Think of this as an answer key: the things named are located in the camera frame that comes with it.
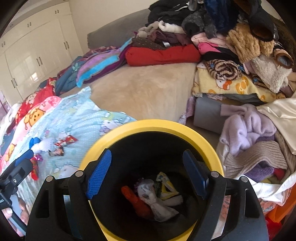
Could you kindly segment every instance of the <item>beige wall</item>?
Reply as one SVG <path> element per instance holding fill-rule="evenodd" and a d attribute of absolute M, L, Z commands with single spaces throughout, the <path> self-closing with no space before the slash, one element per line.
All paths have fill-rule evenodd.
<path fill-rule="evenodd" d="M 87 34 L 118 18 L 145 8 L 156 0 L 69 0 L 74 26 L 84 53 Z"/>

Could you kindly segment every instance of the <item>yellow blanket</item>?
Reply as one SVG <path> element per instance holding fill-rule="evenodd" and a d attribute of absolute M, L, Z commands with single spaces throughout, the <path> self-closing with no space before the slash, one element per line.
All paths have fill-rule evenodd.
<path fill-rule="evenodd" d="M 266 103 L 272 102 L 276 99 L 284 99 L 282 93 L 275 94 L 270 90 L 255 86 L 252 80 L 242 75 L 237 80 L 216 80 L 210 76 L 206 69 L 197 68 L 194 78 L 194 85 L 192 88 L 192 95 L 198 96 L 199 93 L 212 94 L 257 94 L 258 98 Z"/>

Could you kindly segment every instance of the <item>light blue blanket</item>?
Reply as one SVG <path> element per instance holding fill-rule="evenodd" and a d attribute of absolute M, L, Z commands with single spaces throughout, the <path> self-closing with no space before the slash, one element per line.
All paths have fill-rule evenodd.
<path fill-rule="evenodd" d="M 80 166 L 87 151 L 101 136 L 118 126 L 135 121 L 123 112 L 100 109 L 90 100 L 90 96 L 91 89 L 86 87 L 76 95 L 63 98 L 56 108 L 40 118 L 15 147 L 11 160 L 29 149 L 32 137 L 58 138 L 61 133 L 65 133 L 78 139 L 75 143 L 64 147 L 64 156 L 49 156 L 47 152 L 41 152 L 43 161 L 38 162 L 39 180 L 34 181 L 28 176 L 19 185 L 17 192 L 30 210 L 48 175 L 53 175 L 55 178 L 71 176 Z"/>

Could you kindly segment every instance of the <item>yellow trash can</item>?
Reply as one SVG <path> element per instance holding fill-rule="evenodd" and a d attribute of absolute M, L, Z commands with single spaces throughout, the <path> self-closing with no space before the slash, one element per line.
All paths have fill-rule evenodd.
<path fill-rule="evenodd" d="M 80 169 L 97 160 L 105 148 L 112 152 L 112 163 L 98 195 L 90 201 L 95 217 L 108 240 L 128 241 L 185 241 L 197 219 L 201 217 L 205 201 L 191 186 L 182 162 L 182 154 L 189 149 L 208 168 L 224 175 L 213 147 L 197 132 L 167 120 L 140 120 L 112 130 L 88 151 Z M 136 216 L 130 203 L 121 194 L 121 187 L 129 183 L 134 173 L 153 179 L 159 171 L 166 173 L 175 188 L 183 194 L 180 214 L 159 223 Z"/>

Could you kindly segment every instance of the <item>white wardrobe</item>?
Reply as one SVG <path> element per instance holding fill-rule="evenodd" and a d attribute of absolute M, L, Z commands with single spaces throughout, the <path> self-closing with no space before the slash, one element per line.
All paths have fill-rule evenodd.
<path fill-rule="evenodd" d="M 83 55 L 69 3 L 25 19 L 0 38 L 0 89 L 10 105 Z"/>

